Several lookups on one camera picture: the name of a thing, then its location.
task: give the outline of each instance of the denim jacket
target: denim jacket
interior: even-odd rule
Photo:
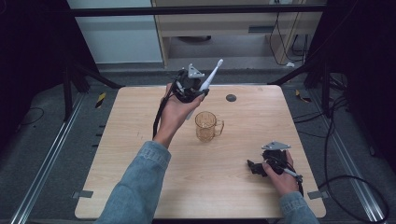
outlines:
[[[95,223],[151,223],[170,160],[171,154],[164,146],[147,141],[111,192]],[[299,192],[284,195],[280,207],[286,223],[318,223]]]

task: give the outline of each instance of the gray floor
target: gray floor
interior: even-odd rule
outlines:
[[[193,63],[197,69],[210,72],[222,58],[224,64],[215,77],[214,84],[265,84],[285,76],[293,69],[278,65],[265,39],[259,35],[212,36],[209,41],[174,38],[172,45],[170,61],[164,69],[103,75],[126,86],[164,85],[170,81],[170,75],[181,67]],[[76,122],[67,135],[62,150],[51,167],[48,179],[36,199],[29,216],[32,223],[91,223],[89,220],[78,220],[75,217],[74,210],[78,200],[72,198],[72,195],[75,191],[82,190],[117,90],[112,90],[91,78],[88,80],[91,83],[91,90],[88,94],[83,94]],[[296,97],[296,89],[304,90],[303,81],[304,75],[301,75],[282,86],[293,117],[319,112],[315,101],[307,103]],[[102,92],[106,93],[106,99],[100,108],[95,108],[98,96]],[[319,93],[320,87],[308,92],[312,99],[315,99]],[[342,96],[340,91],[332,91],[332,98],[338,96]],[[74,99],[77,98],[78,93],[74,90]],[[1,158],[0,219],[4,223],[8,223],[17,210],[46,158],[57,132],[61,129],[64,118],[62,86],[39,93],[33,100],[32,107],[39,107],[42,110],[32,109],[26,115],[24,123],[33,123],[21,126],[11,139],[8,154]],[[325,180],[324,136],[328,131],[327,122],[328,120],[320,117],[296,124],[318,184]],[[348,112],[347,105],[336,110],[334,123],[336,131],[332,135],[326,153],[329,177],[350,174],[347,166],[355,164],[360,175],[374,184],[386,198],[390,207],[388,223],[396,223],[395,174],[384,159],[370,155],[367,143],[353,116]],[[344,154],[342,150],[340,152],[340,147],[350,156],[349,164],[346,164],[345,152]],[[350,180],[339,180],[332,184],[332,191],[341,205],[359,217],[367,219],[366,211],[371,208],[362,205],[359,184],[353,184]],[[383,210],[381,201],[375,195],[374,197]],[[342,211],[333,199],[325,199],[324,202],[327,215],[320,219],[321,223],[361,223]]]

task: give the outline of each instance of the human hand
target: human hand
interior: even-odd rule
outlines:
[[[291,158],[291,155],[288,150],[286,150],[286,157],[288,163],[292,166],[293,159]],[[282,175],[278,175],[277,173],[274,172],[272,167],[265,162],[262,163],[262,168],[264,169],[265,173],[267,173],[268,176],[270,177],[272,183],[276,188],[276,191],[279,193],[280,196],[283,196],[285,194],[294,191],[299,191],[297,181],[294,176],[286,172],[283,172]]]
[[[171,87],[171,83],[166,85],[165,96],[169,92]],[[165,147],[169,147],[176,131],[184,123],[186,117],[190,114],[190,112],[200,105],[200,103],[204,100],[204,97],[205,95],[202,94],[196,97],[191,103],[185,104],[180,102],[175,95],[172,95],[168,99],[168,102],[163,109],[160,128],[157,134],[154,136],[153,140],[162,144]]]

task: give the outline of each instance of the glass mug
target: glass mug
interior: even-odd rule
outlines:
[[[195,117],[195,126],[198,139],[202,142],[209,142],[221,135],[224,120],[217,119],[214,114],[204,111]]]

